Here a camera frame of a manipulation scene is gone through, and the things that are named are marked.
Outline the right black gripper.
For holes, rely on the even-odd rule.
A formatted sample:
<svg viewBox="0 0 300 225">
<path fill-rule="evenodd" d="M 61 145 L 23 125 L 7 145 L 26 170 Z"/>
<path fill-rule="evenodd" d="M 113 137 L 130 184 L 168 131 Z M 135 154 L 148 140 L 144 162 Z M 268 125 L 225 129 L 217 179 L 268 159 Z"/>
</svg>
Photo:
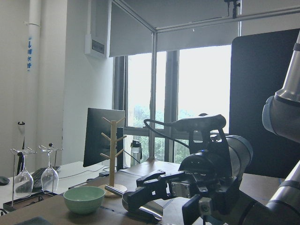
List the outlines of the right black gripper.
<svg viewBox="0 0 300 225">
<path fill-rule="evenodd" d="M 241 156 L 229 150 L 230 158 L 201 151 L 185 158 L 179 171 L 152 171 L 136 180 L 137 189 L 127 197 L 129 211 L 150 201 L 175 197 L 190 200 L 182 206 L 183 222 L 192 225 L 199 217 L 203 224 L 212 210 L 229 214 L 238 199 L 241 181 Z"/>
</svg>

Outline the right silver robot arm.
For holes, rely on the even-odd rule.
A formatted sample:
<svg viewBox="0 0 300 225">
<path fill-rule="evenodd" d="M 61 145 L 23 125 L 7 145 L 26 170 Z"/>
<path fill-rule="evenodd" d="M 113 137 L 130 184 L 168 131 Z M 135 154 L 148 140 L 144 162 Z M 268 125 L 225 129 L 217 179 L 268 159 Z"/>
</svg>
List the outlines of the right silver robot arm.
<svg viewBox="0 0 300 225">
<path fill-rule="evenodd" d="M 229 120 L 202 114 L 172 122 L 189 135 L 175 173 L 136 181 L 128 210 L 185 197 L 183 222 L 297 225 L 300 222 L 300 31 L 232 42 Z"/>
</svg>

